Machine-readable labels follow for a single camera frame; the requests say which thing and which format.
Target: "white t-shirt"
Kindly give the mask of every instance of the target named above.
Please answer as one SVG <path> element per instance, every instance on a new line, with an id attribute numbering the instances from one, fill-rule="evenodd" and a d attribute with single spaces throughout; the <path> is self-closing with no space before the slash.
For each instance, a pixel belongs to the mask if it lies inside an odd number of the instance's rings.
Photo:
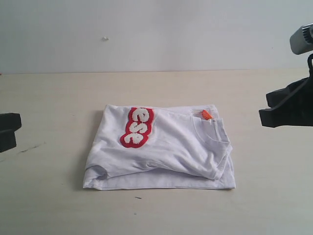
<path id="1" fill-rule="evenodd" d="M 179 172 L 210 180 L 221 179 L 225 169 L 233 171 L 229 156 L 232 147 L 223 121 L 204 120 L 202 107 L 107 105 L 88 156 L 84 187 L 95 185 L 91 180 L 113 180 L 149 171 Z M 214 106 L 206 108 L 218 117 Z"/>

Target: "red logo patch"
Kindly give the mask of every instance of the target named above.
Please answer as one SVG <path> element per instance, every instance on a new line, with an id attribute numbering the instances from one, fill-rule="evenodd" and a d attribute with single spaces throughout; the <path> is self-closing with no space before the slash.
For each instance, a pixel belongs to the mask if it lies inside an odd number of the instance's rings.
<path id="1" fill-rule="evenodd" d="M 126 124 L 126 133 L 120 138 L 126 148 L 139 148 L 148 140 L 152 131 L 154 113 L 152 109 L 131 108 Z"/>

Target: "black clamp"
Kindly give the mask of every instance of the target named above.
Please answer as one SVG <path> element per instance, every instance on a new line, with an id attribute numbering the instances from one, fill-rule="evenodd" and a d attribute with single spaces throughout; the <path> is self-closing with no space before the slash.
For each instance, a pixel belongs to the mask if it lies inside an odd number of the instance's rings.
<path id="1" fill-rule="evenodd" d="M 16 147 L 14 132 L 21 126 L 20 114 L 0 114 L 0 153 Z"/>
<path id="2" fill-rule="evenodd" d="M 313 54 L 308 57 L 310 76 L 266 95 L 270 109 L 259 111 L 262 126 L 313 126 Z"/>

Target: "white wall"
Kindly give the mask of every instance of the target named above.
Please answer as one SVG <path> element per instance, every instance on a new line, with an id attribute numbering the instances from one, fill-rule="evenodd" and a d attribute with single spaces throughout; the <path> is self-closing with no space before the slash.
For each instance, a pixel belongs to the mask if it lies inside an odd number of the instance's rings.
<path id="1" fill-rule="evenodd" d="M 0 72 L 304 67 L 311 0 L 1 0 Z M 103 42 L 103 36 L 109 41 Z"/>

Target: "beige tabletop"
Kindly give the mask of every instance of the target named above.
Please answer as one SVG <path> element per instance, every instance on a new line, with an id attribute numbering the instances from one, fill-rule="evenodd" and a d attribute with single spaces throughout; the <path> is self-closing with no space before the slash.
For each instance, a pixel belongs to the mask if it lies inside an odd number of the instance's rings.
<path id="1" fill-rule="evenodd" d="M 0 76 L 18 146 L 0 153 L 1 235 L 313 234 L 313 128 L 261 126 L 265 95 L 303 70 Z M 233 145 L 233 190 L 82 189 L 106 104 L 215 104 Z"/>

